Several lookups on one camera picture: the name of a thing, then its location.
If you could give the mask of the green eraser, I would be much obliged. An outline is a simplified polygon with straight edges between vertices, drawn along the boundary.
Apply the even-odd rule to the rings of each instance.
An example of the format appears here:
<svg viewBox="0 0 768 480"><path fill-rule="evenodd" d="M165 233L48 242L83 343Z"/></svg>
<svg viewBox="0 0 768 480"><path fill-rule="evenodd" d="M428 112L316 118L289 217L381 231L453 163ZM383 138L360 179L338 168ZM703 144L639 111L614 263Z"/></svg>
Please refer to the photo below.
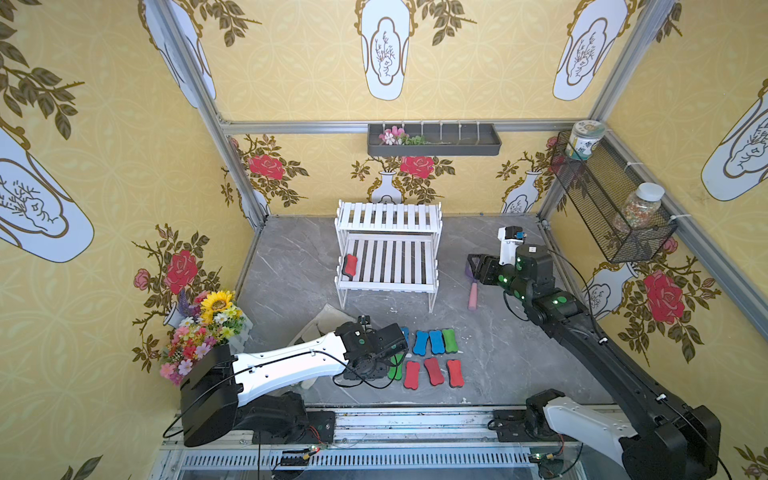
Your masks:
<svg viewBox="0 0 768 480"><path fill-rule="evenodd" d="M444 329L442 331L442 337L446 354L454 354L459 352L456 334L453 329Z"/></svg>
<svg viewBox="0 0 768 480"><path fill-rule="evenodd" d="M389 367L388 374L387 374L390 380L400 381L402 379L403 361L404 361L403 354L396 354L391 357L391 365Z"/></svg>

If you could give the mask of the red eraser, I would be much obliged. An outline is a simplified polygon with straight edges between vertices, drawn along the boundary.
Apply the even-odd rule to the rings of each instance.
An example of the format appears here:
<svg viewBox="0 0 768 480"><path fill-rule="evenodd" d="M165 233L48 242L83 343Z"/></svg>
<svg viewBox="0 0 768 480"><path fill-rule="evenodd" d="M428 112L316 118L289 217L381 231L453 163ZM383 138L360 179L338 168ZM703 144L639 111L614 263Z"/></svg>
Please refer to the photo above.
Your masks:
<svg viewBox="0 0 768 480"><path fill-rule="evenodd" d="M446 367L449 376L449 385L451 388L462 388L465 385L462 362L458 359L446 361Z"/></svg>
<svg viewBox="0 0 768 480"><path fill-rule="evenodd" d="M445 377L441 371L437 358L427 358L424 360L423 364L427 371L429 382L432 386L438 386L445 382Z"/></svg>
<svg viewBox="0 0 768 480"><path fill-rule="evenodd" d="M405 363L405 376L403 386L408 390L417 390L419 388L419 375L421 365L416 361L407 361Z"/></svg>
<svg viewBox="0 0 768 480"><path fill-rule="evenodd" d="M358 259L355 255L346 254L343 258L341 274L346 279L352 281L357 274Z"/></svg>

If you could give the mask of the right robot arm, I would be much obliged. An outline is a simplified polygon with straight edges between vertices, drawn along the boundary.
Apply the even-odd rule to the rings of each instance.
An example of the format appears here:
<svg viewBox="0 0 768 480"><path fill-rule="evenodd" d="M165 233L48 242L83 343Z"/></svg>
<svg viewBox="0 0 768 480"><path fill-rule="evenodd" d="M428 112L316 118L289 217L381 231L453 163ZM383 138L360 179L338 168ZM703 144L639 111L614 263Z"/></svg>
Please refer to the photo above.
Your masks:
<svg viewBox="0 0 768 480"><path fill-rule="evenodd" d="M517 247L511 261L470 254L474 280L521 302L528 321L567 349L620 407L620 423L551 390L533 398L548 427L620 465L631 479L710 479L719 469L721 423L691 408L605 336L588 307L557 287L543 245Z"/></svg>

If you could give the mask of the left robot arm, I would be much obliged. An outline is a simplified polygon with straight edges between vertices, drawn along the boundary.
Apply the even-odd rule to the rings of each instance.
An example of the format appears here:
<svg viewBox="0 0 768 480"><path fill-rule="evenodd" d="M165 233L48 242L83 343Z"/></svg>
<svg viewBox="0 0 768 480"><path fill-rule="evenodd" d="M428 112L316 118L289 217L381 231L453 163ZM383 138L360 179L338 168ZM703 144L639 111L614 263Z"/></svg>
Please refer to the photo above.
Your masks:
<svg viewBox="0 0 768 480"><path fill-rule="evenodd" d="M346 322L334 331L297 345L262 353L212 348L180 383L183 445L198 447L233 430L268 432L286 441L309 427L302 397L274 393L319 377L344 377L371 385L398 366L408 349L401 327L379 330L365 322Z"/></svg>

